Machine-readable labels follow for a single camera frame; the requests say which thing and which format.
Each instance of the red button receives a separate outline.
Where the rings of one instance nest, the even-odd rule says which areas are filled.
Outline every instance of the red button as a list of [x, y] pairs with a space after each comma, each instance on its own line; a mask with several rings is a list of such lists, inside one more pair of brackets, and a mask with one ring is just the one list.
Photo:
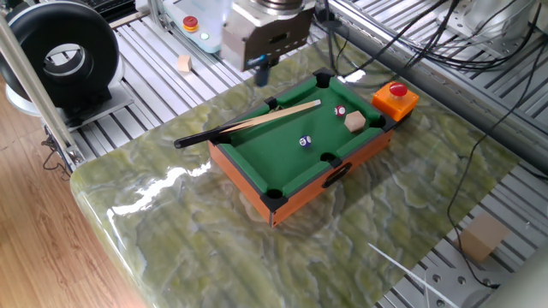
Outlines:
[[395, 82], [390, 86], [390, 93], [394, 96], [402, 97], [408, 93], [408, 88], [403, 83]]
[[198, 25], [198, 19], [194, 16], [187, 16], [182, 20], [182, 24], [187, 27], [196, 27], [196, 25]]

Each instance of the dark cue handle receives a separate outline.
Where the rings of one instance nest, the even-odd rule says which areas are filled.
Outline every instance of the dark cue handle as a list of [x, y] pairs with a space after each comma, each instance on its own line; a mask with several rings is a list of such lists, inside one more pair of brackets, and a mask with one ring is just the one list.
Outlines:
[[182, 149], [190, 145], [195, 145], [197, 143], [204, 142], [204, 141], [213, 139], [215, 137], [218, 137], [219, 135], [222, 134], [223, 130], [234, 127], [239, 124], [241, 123], [234, 123], [234, 124], [229, 124], [221, 127], [216, 127], [216, 128], [213, 128], [212, 130], [208, 130], [202, 133], [194, 134], [192, 136], [177, 139], [173, 142], [173, 145], [175, 146], [176, 149]]

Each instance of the light wooden cue shaft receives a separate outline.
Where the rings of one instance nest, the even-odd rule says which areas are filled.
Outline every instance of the light wooden cue shaft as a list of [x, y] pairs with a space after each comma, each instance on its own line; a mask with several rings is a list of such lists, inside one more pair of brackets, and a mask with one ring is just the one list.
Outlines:
[[263, 123], [268, 122], [268, 121], [272, 121], [272, 120], [276, 120], [276, 119], [279, 119], [279, 118], [284, 117], [284, 116], [292, 115], [292, 114], [297, 113], [299, 111], [310, 109], [314, 106], [319, 106], [321, 103], [322, 102], [319, 99], [317, 99], [317, 100], [312, 101], [310, 103], [300, 104], [298, 106], [287, 108], [285, 110], [276, 111], [276, 112], [270, 113], [268, 115], [256, 116], [252, 119], [244, 121], [240, 125], [236, 125], [234, 127], [225, 129], [221, 133], [229, 133], [229, 132], [233, 132], [233, 131], [240, 130], [240, 129], [243, 129], [243, 128], [254, 127], [256, 125], [263, 124]]

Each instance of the pool cue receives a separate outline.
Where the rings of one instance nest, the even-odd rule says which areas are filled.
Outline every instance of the pool cue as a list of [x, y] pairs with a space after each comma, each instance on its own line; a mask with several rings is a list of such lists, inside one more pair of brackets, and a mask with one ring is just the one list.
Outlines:
[[276, 112], [272, 112], [267, 115], [259, 115], [251, 119], [247, 119], [244, 121], [239, 121], [236, 123], [231, 123], [228, 125], [223, 125], [221, 127], [213, 128], [212, 130], [208, 130], [202, 133], [197, 133], [192, 136], [187, 136], [181, 139], [177, 139], [173, 142], [173, 145], [176, 149], [182, 149], [184, 147], [195, 145], [200, 142], [204, 142], [210, 139], [214, 139], [216, 137], [219, 137], [226, 133], [233, 133], [240, 131], [242, 129], [255, 127], [259, 124], [266, 123], [268, 121], [273, 121], [279, 118], [282, 118], [284, 116], [293, 115], [294, 113], [311, 109], [312, 107], [321, 105], [322, 102], [317, 99], [315, 101], [312, 101], [310, 103], [300, 104], [295, 107], [287, 108], [285, 110], [280, 110]]

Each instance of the wooden floor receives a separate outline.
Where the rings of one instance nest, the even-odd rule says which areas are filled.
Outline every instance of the wooden floor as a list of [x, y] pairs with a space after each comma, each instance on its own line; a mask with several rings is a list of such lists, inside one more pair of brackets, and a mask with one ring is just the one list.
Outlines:
[[[0, 80], [0, 307], [142, 307], [61, 179], [40, 120], [17, 111]], [[55, 166], [55, 156], [48, 163]]]

